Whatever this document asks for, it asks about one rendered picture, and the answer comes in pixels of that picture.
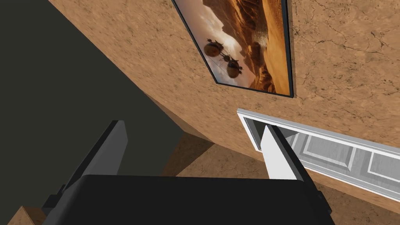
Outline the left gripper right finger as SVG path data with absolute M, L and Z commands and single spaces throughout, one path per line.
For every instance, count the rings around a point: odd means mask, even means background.
M 261 151 L 270 179 L 312 182 L 303 164 L 276 125 L 266 125 Z

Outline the white panelled door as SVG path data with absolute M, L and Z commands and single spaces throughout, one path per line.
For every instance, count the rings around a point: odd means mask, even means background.
M 238 109 L 256 151 L 266 125 L 276 125 L 306 169 L 400 202 L 400 149 Z

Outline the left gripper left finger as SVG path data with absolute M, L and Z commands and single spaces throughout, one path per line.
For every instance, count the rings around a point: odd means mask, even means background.
M 116 175 L 127 143 L 125 122 L 113 120 L 79 164 L 64 191 L 84 175 Z

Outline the framed desert picture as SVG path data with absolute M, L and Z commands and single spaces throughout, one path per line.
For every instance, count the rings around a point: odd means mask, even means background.
M 293 98 L 291 0 L 171 0 L 217 84 Z

